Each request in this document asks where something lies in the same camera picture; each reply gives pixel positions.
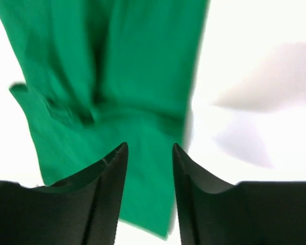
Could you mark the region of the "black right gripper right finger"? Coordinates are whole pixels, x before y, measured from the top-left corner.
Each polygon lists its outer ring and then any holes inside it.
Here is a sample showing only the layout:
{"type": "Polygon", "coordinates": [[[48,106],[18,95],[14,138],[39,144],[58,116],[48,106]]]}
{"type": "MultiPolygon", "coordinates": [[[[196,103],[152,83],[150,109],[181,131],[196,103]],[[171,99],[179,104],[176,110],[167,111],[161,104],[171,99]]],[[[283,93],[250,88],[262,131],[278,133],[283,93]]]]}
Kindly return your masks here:
{"type": "Polygon", "coordinates": [[[182,244],[306,244],[306,182],[232,185],[178,144],[172,161],[182,244]]]}

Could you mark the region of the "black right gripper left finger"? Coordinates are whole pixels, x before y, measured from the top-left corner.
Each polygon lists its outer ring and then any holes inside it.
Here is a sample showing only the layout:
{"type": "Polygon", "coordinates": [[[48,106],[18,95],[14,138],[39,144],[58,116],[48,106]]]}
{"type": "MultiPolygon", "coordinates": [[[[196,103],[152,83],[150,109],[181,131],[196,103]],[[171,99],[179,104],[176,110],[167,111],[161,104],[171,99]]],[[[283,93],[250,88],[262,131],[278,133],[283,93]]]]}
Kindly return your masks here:
{"type": "Polygon", "coordinates": [[[0,244],[113,244],[128,145],[52,186],[0,181],[0,244]]]}

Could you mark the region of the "green t shirt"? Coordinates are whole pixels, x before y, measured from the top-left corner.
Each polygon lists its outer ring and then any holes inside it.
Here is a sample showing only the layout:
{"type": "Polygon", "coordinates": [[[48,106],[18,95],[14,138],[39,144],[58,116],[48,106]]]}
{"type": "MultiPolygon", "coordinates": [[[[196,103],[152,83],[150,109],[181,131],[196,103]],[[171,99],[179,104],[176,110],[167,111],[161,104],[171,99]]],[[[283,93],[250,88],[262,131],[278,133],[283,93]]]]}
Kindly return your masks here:
{"type": "Polygon", "coordinates": [[[166,238],[207,1],[0,1],[26,115],[51,185],[122,142],[120,218],[166,238]]]}

